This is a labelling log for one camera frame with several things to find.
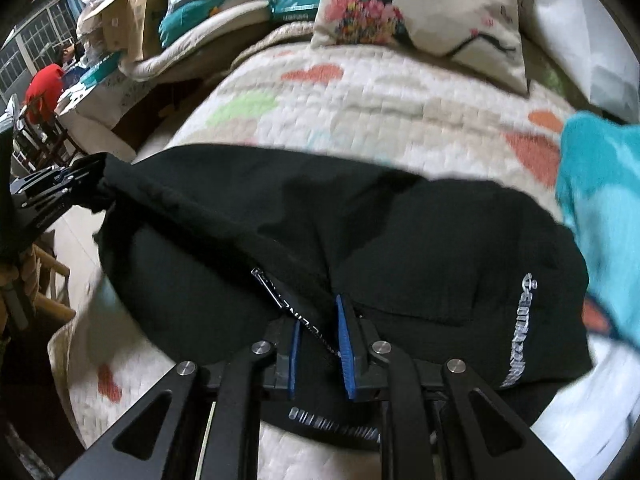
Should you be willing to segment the floral lady print pillow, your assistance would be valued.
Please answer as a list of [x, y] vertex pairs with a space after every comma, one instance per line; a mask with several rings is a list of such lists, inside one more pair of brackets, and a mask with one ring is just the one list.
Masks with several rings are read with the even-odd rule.
[[527, 91], [518, 0], [320, 0], [311, 44], [402, 44]]

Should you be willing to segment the white pillow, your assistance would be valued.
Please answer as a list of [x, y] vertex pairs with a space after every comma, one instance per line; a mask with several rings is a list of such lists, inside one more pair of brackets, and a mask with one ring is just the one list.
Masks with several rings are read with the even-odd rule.
[[600, 0], [518, 0], [520, 26], [589, 104], [639, 120], [639, 62]]

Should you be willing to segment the heart-patterned quilted bedspread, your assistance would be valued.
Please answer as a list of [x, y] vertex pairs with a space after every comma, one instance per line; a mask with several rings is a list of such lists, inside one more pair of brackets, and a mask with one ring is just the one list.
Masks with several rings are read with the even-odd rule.
[[[358, 160], [428, 180], [491, 181], [529, 195], [570, 230], [555, 183], [561, 133], [575, 114], [540, 84], [517, 96], [403, 48], [315, 48], [269, 36], [240, 57], [163, 151], [241, 145]], [[588, 285], [582, 324], [591, 370], [559, 388], [534, 422], [523, 420], [570, 472], [567, 479], [615, 479], [639, 428], [639, 350], [593, 333], [584, 318], [594, 304]], [[256, 478], [381, 478], [379, 440], [370, 451], [340, 448], [262, 419], [267, 404], [292, 398], [298, 340], [288, 359], [288, 392], [260, 410]], [[174, 361], [149, 340], [101, 264], [88, 304], [53, 338], [50, 361], [66, 381], [73, 423], [90, 448], [160, 378], [191, 360]]]

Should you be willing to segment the brown cardboard box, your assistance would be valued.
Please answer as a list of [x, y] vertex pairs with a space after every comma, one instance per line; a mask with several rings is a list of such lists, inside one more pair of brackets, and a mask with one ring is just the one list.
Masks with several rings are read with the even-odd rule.
[[160, 54], [160, 22], [167, 0], [96, 0], [88, 4], [77, 22], [77, 36], [87, 52], [121, 53], [141, 62]]

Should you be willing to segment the dark wooden chair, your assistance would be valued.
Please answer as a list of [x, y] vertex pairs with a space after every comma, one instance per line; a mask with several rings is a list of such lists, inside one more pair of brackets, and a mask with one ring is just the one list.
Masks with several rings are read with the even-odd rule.
[[72, 138], [53, 113], [50, 122], [29, 121], [30, 106], [23, 106], [14, 119], [14, 148], [29, 171], [50, 166], [67, 167], [88, 153]]

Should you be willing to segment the teal tissue box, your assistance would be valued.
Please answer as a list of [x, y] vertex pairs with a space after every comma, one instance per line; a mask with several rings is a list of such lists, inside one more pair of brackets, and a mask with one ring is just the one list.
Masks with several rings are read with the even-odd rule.
[[277, 23], [313, 21], [320, 0], [269, 0], [271, 19]]

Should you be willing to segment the turquoise fleece blanket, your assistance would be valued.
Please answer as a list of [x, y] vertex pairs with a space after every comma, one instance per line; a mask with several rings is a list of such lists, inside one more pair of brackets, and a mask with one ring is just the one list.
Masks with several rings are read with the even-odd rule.
[[639, 345], [639, 127], [579, 112], [561, 133], [555, 197], [608, 331]]

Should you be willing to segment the black pants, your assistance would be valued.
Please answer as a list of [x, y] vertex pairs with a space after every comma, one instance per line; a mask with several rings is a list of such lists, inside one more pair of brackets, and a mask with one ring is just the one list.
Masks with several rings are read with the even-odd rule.
[[529, 195], [301, 152], [192, 144], [126, 164], [90, 195], [102, 268], [174, 361], [214, 364], [299, 322], [292, 398], [262, 419], [373, 450], [380, 415], [347, 393], [338, 307], [415, 359], [468, 362], [526, 422], [591, 370], [588, 274]]

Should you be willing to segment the teal folded towel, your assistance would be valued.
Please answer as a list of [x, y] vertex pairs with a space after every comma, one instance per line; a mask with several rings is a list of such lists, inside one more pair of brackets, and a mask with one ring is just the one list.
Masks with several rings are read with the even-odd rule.
[[171, 46], [190, 29], [198, 26], [220, 11], [228, 0], [192, 0], [172, 11], [168, 11], [158, 26], [160, 46]]

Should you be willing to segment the person in red top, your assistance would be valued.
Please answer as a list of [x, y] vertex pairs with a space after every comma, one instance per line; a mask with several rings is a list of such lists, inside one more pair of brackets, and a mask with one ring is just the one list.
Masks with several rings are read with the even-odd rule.
[[64, 90], [64, 66], [75, 58], [75, 46], [61, 46], [54, 62], [35, 74], [25, 93], [26, 117], [32, 125], [50, 122]]

